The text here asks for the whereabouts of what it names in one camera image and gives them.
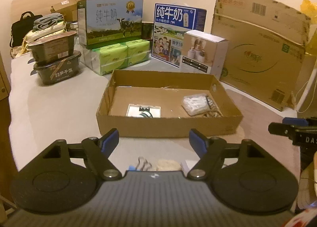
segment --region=folded gray towel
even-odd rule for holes
[[[64,20],[60,13],[51,13],[34,21],[33,31],[43,30]]]

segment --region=illustration of family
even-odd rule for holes
[[[154,52],[156,54],[162,54],[169,56],[169,49],[171,47],[171,40],[167,41],[167,37],[159,38],[158,40],[154,41]]]

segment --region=wooden cabinet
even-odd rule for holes
[[[8,96],[8,92],[7,92],[7,89],[6,89],[5,85],[4,85],[2,76],[0,74],[0,101],[2,99],[5,99],[7,96]]]
[[[10,86],[0,55],[0,194],[12,201],[9,187],[17,170],[9,138],[9,125],[11,122],[9,91]]]

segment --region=white cable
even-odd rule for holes
[[[304,111],[300,112],[300,111],[299,111],[300,107],[298,107],[298,105],[299,105],[299,103],[298,103],[298,104],[297,104],[297,107],[296,107],[296,108],[297,108],[296,111],[297,111],[298,113],[304,113],[304,112],[306,112],[306,111],[309,109],[309,107],[311,106],[311,104],[312,104],[312,102],[313,102],[313,100],[314,100],[315,91],[316,91],[316,86],[317,86],[317,78],[316,78],[316,80],[315,80],[315,87],[314,87],[313,97],[312,97],[312,99],[311,99],[311,101],[310,101],[308,107],[307,107]]]
[[[297,112],[299,112],[299,113],[300,113],[299,110],[300,110],[301,106],[303,105],[305,99],[307,98],[307,95],[308,95],[308,93],[309,93],[309,91],[310,91],[310,88],[312,87],[312,84],[313,84],[313,82],[314,82],[314,79],[316,78],[316,75],[317,75],[317,61],[315,62],[315,65],[314,65],[312,74],[310,75],[310,78],[309,78],[309,80],[308,80],[308,82],[307,82],[307,85],[306,85],[306,87],[305,87],[305,89],[304,89],[304,92],[303,92],[301,98],[299,99],[299,101],[298,101],[298,103],[297,103],[297,105],[296,105],[296,107],[295,107],[295,110],[296,110]]]
[[[295,95],[295,102],[297,100],[297,95],[299,94],[299,92],[306,86],[306,84],[308,83],[308,80],[305,82],[305,84],[301,87],[301,89],[296,93]]]

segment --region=open cardboard box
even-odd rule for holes
[[[208,94],[222,117],[191,117],[186,95]],[[161,118],[126,117],[129,104],[161,107]],[[102,135],[117,128],[124,137],[180,138],[197,129],[206,136],[234,134],[243,116],[220,82],[208,74],[114,70],[96,113]]]

